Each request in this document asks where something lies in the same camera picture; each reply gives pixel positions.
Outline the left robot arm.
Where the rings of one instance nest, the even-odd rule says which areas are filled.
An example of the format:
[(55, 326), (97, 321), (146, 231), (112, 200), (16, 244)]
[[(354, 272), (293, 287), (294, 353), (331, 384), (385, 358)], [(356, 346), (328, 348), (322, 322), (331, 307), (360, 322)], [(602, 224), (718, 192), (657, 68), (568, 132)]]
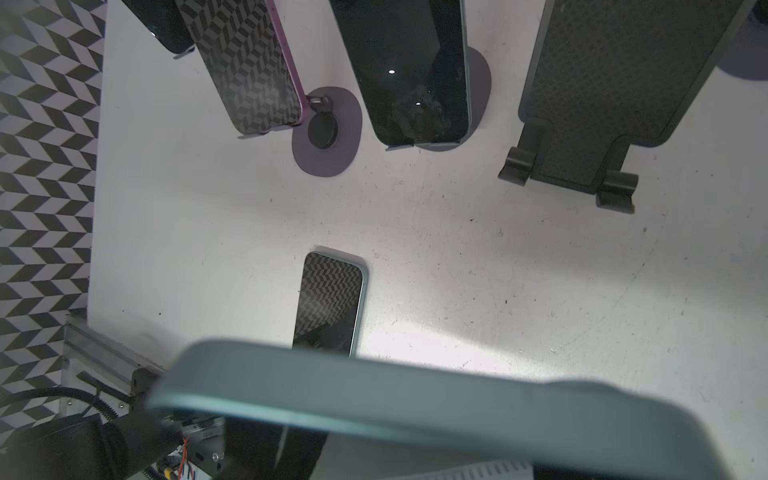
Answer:
[(10, 439), (1, 454), (3, 479), (128, 479), (170, 454), (179, 432), (136, 410), (104, 423), (68, 416)]

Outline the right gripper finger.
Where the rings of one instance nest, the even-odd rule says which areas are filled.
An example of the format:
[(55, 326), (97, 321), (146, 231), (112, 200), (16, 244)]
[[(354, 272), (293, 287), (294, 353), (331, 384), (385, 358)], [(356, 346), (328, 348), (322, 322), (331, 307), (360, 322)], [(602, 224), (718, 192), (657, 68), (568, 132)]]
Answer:
[(226, 418), (222, 479), (309, 479), (328, 434), (288, 425)]

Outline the phone with teal case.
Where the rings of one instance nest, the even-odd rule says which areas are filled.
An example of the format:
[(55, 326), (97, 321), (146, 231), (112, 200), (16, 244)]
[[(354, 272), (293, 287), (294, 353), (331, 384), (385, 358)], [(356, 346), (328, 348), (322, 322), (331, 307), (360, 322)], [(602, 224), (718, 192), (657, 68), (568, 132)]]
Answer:
[(594, 382), (527, 382), (228, 340), (187, 348), (146, 405), (626, 479), (725, 479), (702, 424)]

